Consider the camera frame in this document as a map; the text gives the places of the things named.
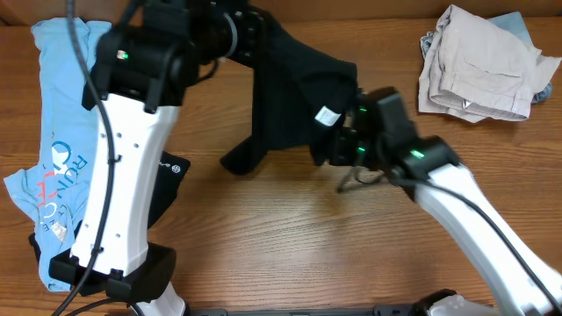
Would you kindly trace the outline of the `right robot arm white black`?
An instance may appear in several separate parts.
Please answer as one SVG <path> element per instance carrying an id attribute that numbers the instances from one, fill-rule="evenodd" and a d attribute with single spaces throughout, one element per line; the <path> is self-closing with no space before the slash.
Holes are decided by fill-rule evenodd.
<path id="1" fill-rule="evenodd" d="M 541 260 L 494 209 L 472 172 L 440 137 L 422 138 L 393 87 L 357 92 L 338 130 L 334 166 L 349 181 L 387 181 L 404 190 L 453 238 L 486 282 L 496 302 L 482 305 L 440 290 L 414 303 L 413 315 L 559 315 L 561 275 Z"/>

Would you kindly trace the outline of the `black t-shirt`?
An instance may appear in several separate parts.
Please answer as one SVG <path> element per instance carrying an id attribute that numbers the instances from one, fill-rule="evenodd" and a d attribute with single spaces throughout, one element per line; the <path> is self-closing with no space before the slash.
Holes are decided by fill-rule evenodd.
<path id="1" fill-rule="evenodd" d="M 230 173 L 253 172 L 269 151 L 308 146 L 313 163 L 329 157 L 336 129 L 356 100 L 357 65 L 294 39 L 258 10 L 251 134 L 221 159 Z"/>

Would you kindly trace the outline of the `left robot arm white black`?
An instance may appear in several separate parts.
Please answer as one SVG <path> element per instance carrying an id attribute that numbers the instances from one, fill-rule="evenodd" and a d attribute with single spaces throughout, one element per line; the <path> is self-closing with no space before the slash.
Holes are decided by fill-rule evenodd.
<path id="1" fill-rule="evenodd" d="M 51 277 L 73 295 L 104 292 L 138 315 L 186 315 L 171 282 L 174 249 L 148 240 L 164 146 L 199 68 L 247 61 L 263 14 L 246 1 L 132 1 L 84 68 L 98 115 L 97 150 L 76 239 L 53 257 Z"/>

